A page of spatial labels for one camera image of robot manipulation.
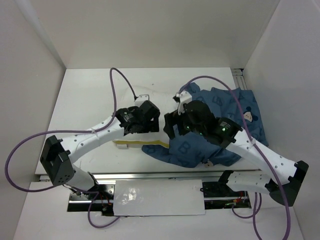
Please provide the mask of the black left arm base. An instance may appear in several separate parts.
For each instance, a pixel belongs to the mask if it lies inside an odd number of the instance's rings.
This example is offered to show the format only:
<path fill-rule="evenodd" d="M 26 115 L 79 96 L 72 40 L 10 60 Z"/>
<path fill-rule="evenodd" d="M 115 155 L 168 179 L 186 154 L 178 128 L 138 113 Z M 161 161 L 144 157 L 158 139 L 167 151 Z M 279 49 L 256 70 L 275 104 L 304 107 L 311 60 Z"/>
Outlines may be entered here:
<path fill-rule="evenodd" d="M 71 213 L 75 212 L 97 212 L 102 216 L 112 217 L 114 216 L 114 191 L 115 184 L 99 184 L 88 191 L 80 191 L 64 185 L 64 187 L 70 190 L 67 211 Z"/>

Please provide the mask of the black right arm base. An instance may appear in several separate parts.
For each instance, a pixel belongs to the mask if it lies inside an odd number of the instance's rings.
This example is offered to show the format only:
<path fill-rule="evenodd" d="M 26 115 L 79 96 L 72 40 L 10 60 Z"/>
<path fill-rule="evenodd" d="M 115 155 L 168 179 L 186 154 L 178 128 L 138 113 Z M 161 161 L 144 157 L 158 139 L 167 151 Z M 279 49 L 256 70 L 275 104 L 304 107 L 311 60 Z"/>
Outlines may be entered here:
<path fill-rule="evenodd" d="M 251 208 L 246 191 L 233 191 L 227 186 L 227 177 L 233 170 L 226 170 L 217 181 L 204 181 L 200 191 L 204 197 L 205 210 L 221 210 L 231 208 Z"/>

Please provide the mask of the white pillow yellow underside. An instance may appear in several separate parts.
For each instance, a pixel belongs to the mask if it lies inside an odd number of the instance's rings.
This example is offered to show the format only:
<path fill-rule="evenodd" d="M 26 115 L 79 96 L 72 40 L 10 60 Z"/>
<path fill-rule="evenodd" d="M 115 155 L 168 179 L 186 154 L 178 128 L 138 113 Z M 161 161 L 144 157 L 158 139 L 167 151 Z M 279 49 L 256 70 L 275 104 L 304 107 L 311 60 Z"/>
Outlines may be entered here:
<path fill-rule="evenodd" d="M 120 139 L 114 140 L 115 146 L 120 150 L 141 148 L 143 145 L 160 145 L 169 148 L 170 139 L 163 131 L 165 126 L 164 115 L 171 113 L 178 108 L 178 103 L 173 99 L 174 94 L 156 91 L 137 85 L 133 88 L 138 99 L 149 99 L 159 108 L 159 132 L 128 134 Z"/>

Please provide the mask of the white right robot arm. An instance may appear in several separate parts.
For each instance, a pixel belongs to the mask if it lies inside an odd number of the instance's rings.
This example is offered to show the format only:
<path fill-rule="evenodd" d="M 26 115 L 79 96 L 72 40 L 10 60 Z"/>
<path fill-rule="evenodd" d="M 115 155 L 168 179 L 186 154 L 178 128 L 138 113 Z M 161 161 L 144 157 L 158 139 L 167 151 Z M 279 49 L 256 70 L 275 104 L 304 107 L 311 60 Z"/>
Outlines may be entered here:
<path fill-rule="evenodd" d="M 292 207 L 309 169 L 306 162 L 287 159 L 249 137 L 243 127 L 226 117 L 215 117 L 209 107 L 193 100 L 164 116 L 164 132 L 172 140 L 177 127 L 179 135 L 195 133 L 254 164 L 261 174 L 226 170 L 219 178 L 218 190 L 223 196 L 247 191 L 269 195 L 275 202 Z"/>

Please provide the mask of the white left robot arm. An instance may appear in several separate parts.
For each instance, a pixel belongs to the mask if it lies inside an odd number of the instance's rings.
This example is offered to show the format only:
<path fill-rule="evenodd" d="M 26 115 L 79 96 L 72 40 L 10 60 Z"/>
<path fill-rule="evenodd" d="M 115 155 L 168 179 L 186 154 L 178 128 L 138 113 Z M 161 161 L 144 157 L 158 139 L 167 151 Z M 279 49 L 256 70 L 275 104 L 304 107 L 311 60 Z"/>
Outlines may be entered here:
<path fill-rule="evenodd" d="M 101 145 L 129 134 L 159 131 L 160 110 L 146 100 L 140 106 L 121 108 L 87 133 L 58 139 L 48 137 L 40 155 L 40 162 L 53 186 L 68 185 L 88 200 L 97 197 L 101 187 L 92 173 L 83 171 L 75 162 Z"/>

